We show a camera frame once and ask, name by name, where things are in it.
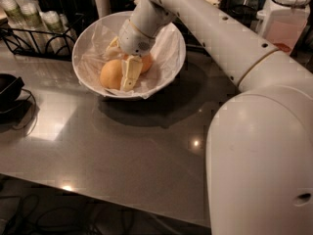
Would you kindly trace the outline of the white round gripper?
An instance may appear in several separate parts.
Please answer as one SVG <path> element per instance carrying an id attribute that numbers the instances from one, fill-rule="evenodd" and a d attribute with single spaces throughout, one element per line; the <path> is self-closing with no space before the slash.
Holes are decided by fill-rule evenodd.
<path id="1" fill-rule="evenodd" d="M 122 60 L 122 80 L 120 89 L 130 91 L 136 85 L 140 76 L 143 62 L 139 56 L 150 53 L 156 41 L 142 33 L 129 19 L 127 19 L 116 36 L 107 47 L 104 57 L 108 60 L 122 59 L 124 53 L 129 56 Z"/>

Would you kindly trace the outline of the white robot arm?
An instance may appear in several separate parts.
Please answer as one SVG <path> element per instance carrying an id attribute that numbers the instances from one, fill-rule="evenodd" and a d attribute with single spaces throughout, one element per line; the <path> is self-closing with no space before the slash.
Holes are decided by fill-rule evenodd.
<path id="1" fill-rule="evenodd" d="M 179 18 L 240 93 L 206 141 L 213 235 L 313 235 L 313 84 L 309 70 L 204 0 L 139 0 L 119 44 L 145 55 Z"/>

